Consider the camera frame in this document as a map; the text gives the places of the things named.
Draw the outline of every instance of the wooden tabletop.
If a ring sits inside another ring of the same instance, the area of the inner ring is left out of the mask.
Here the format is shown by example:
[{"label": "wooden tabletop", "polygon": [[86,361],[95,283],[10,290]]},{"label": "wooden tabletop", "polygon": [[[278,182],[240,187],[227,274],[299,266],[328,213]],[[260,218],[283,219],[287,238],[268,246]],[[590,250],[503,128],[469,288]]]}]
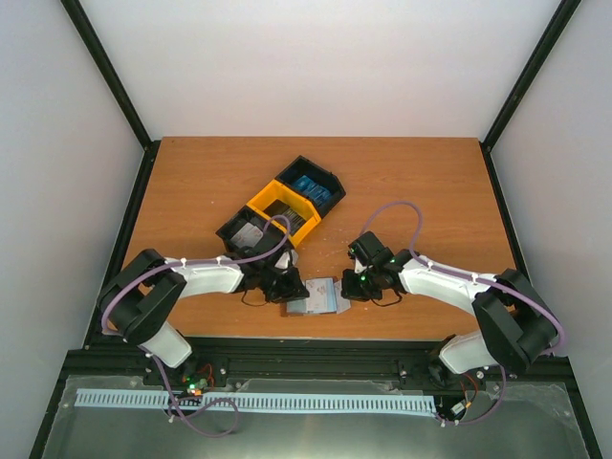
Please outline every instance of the wooden tabletop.
[{"label": "wooden tabletop", "polygon": [[[146,190],[126,261],[153,248],[174,258],[224,251],[215,232],[296,156],[337,175],[346,197],[300,244],[302,279],[341,277],[347,245],[378,207],[417,203],[425,225],[416,249],[441,263],[501,273],[513,259],[477,139],[165,138]],[[372,230],[393,251],[415,229],[410,208],[390,208]],[[170,322],[186,336],[443,339],[476,328],[475,319],[437,300],[407,295],[382,308],[353,301],[340,315],[282,317],[281,306],[250,307],[236,295],[181,300]],[[260,293],[249,293],[258,303]]]}]

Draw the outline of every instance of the white wall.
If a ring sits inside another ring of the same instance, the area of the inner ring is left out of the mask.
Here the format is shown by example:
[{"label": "white wall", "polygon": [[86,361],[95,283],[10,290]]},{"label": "white wall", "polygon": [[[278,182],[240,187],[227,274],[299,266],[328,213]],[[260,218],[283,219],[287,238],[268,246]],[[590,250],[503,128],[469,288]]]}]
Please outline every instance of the white wall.
[{"label": "white wall", "polygon": [[154,137],[483,137],[557,4],[83,1]]},{"label": "white wall", "polygon": [[582,2],[493,151],[530,274],[612,457],[612,3]]},{"label": "white wall", "polygon": [[0,14],[0,455],[28,457],[82,345],[141,154],[59,1]]}]

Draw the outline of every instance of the black metal frame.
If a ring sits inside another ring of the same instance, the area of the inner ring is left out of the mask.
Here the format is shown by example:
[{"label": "black metal frame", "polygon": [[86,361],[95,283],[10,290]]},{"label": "black metal frame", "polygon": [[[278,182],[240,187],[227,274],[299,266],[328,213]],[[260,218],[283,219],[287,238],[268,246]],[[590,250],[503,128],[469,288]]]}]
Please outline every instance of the black metal frame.
[{"label": "black metal frame", "polygon": [[[150,140],[79,1],[61,0],[61,2],[143,148],[141,167],[104,277],[104,283],[106,283],[120,271],[122,266],[160,142]],[[481,142],[483,159],[491,179],[493,193],[508,236],[514,262],[525,275],[527,275],[527,267],[495,172],[492,150],[579,3],[580,0],[562,0],[559,3],[489,133]],[[397,381],[401,387],[420,389],[431,395],[461,395],[459,389],[440,389],[418,378],[406,379],[400,376],[400,368],[403,368],[404,364],[408,362],[413,364],[425,358],[424,356],[436,344],[430,341],[197,338],[190,338],[189,341],[196,353],[206,355],[211,360],[222,361],[227,367],[227,378],[337,379],[341,375],[344,379]],[[83,349],[68,352],[30,457],[33,459],[42,456],[57,405],[69,376],[144,376],[149,364],[149,359],[140,350],[123,343],[116,337],[104,337],[100,333],[99,314],[94,312]],[[485,380],[487,379],[498,381],[498,372],[496,370],[488,372],[485,377]],[[575,409],[587,450],[591,457],[601,457],[574,379],[574,373],[567,359],[540,358],[531,367],[529,373],[521,376],[519,380],[564,383]]]}]

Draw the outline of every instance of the blue object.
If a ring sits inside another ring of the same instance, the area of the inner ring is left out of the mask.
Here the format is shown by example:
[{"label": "blue object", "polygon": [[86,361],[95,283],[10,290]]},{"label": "blue object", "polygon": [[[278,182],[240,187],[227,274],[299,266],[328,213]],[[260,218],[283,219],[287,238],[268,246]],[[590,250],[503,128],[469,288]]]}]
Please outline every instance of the blue object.
[{"label": "blue object", "polygon": [[293,187],[304,196],[311,199],[317,206],[323,206],[332,197],[332,193],[329,192],[329,189],[319,185],[306,175],[302,175],[293,182]]}]

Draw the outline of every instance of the yellow box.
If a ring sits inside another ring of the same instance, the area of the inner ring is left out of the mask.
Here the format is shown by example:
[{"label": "yellow box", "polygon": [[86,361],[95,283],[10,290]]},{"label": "yellow box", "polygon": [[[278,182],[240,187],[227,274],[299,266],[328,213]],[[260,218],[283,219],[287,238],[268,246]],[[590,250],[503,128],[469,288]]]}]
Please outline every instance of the yellow box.
[{"label": "yellow box", "polygon": [[[307,198],[297,194],[292,189],[282,185],[277,180],[269,182],[264,189],[259,191],[250,201],[247,202],[247,206],[252,208],[255,212],[261,215],[266,220],[270,220],[272,215],[266,214],[266,208],[268,208],[274,201],[280,201],[281,203],[289,206],[295,211],[305,223],[301,228],[295,232],[295,234],[289,234],[289,240],[297,247],[297,245],[306,237],[306,235],[321,221],[321,217],[318,215],[315,205],[310,202]],[[280,230],[285,231],[285,227],[277,221],[272,222]]]}]

